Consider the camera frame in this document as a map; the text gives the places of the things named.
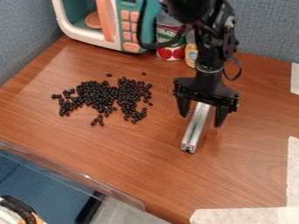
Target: white paper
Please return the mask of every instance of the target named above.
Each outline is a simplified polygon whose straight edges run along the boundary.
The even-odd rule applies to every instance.
[[[292,64],[291,92],[299,95],[299,64]]]
[[[293,136],[289,138],[287,184],[287,206],[299,207],[299,139]]]
[[[298,224],[299,207],[199,209],[191,224]]]

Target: microwave door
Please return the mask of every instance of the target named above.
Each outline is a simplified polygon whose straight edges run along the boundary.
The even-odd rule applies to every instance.
[[[115,42],[116,12],[114,0],[96,0],[101,28],[106,41]]]

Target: food can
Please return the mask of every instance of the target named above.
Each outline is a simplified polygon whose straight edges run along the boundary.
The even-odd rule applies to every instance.
[[[156,16],[156,40],[164,43],[172,40],[178,33],[182,24],[165,12]],[[186,38],[184,33],[179,41],[170,47],[162,47],[156,50],[156,55],[163,60],[180,60],[184,57]]]

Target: wall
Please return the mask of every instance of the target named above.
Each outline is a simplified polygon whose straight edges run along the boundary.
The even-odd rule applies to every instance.
[[[229,0],[246,52],[299,62],[298,0]]]
[[[51,0],[0,0],[0,86],[60,35]]]

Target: wooden tabletop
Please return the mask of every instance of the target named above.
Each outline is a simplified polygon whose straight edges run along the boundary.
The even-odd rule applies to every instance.
[[[290,63],[238,57],[244,75],[228,84],[243,94],[240,111],[194,155],[180,150],[187,119],[178,114],[172,95],[172,79],[192,77],[192,69],[182,60],[131,55],[67,37],[1,87],[0,139],[131,195],[172,223],[188,223],[198,208],[284,206],[287,142],[299,137],[299,96],[289,91]],[[91,127],[96,110],[85,106],[61,117],[51,99],[82,81],[116,84],[122,76],[154,85],[155,105],[136,125],[118,110],[104,128]]]

